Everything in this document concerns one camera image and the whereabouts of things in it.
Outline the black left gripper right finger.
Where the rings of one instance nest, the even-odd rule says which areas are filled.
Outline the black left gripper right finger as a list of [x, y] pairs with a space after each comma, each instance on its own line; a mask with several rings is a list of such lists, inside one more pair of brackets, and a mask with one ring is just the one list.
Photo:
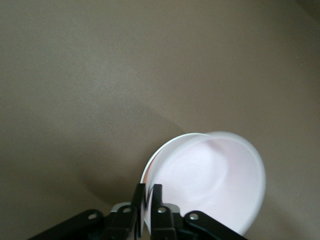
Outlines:
[[181, 216], [177, 205], [163, 202], [163, 186], [155, 184], [150, 197], [152, 240], [244, 240], [245, 237], [209, 215], [190, 211]]

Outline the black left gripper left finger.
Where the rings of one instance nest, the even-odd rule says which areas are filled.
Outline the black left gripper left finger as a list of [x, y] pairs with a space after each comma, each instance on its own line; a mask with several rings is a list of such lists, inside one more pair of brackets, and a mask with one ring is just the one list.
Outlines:
[[31, 240], [137, 240], [142, 236], [146, 209], [146, 185], [136, 185], [132, 200], [114, 205], [108, 215], [85, 210], [35, 236]]

